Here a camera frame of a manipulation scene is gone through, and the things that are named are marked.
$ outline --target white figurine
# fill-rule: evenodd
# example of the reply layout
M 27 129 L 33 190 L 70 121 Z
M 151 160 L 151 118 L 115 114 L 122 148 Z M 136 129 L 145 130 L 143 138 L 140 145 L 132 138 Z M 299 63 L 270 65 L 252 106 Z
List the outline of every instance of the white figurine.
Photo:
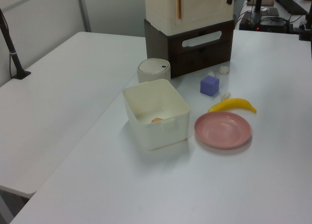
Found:
M 221 101 L 223 101 L 223 100 L 229 99 L 230 96 L 231 96 L 230 92 L 227 92 L 225 94 L 221 94 L 220 99 L 221 99 Z
M 215 73 L 214 73 L 213 71 L 209 71 L 209 72 L 208 72 L 208 75 L 209 75 L 209 76 L 215 77 Z
M 228 66 L 221 66 L 219 69 L 220 74 L 228 74 L 229 67 Z

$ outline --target bin handle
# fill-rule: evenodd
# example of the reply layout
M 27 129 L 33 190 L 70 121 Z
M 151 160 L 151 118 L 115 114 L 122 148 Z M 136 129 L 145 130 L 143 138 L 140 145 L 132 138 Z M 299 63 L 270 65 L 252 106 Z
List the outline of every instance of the bin handle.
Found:
M 182 18 L 182 0 L 177 0 L 177 18 Z
M 222 32 L 216 31 L 207 35 L 202 35 L 189 40 L 184 40 L 182 42 L 182 47 L 194 47 L 204 43 L 219 40 L 221 38 Z

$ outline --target white lid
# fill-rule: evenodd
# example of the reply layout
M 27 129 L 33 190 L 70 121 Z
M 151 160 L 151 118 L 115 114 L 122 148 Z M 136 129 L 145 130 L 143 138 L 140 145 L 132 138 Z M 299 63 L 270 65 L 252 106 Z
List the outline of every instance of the white lid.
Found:
M 142 63 L 138 66 L 138 69 L 142 72 L 155 74 L 165 71 L 169 65 L 169 62 L 166 60 L 149 58 L 142 61 Z

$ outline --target purple block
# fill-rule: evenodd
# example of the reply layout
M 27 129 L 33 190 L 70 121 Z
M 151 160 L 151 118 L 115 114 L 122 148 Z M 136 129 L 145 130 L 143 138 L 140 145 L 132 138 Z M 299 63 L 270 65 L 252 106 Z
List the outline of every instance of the purple block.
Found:
M 207 96 L 213 96 L 219 91 L 219 82 L 220 80 L 218 78 L 208 75 L 200 81 L 200 93 Z

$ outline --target yellow banana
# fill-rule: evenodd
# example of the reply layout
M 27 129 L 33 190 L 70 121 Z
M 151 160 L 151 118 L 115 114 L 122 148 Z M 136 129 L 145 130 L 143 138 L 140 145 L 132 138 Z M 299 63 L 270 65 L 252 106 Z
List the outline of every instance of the yellow banana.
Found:
M 215 104 L 208 110 L 208 113 L 215 111 L 225 111 L 230 108 L 245 108 L 251 110 L 254 113 L 257 112 L 257 110 L 247 100 L 240 98 L 231 98 Z

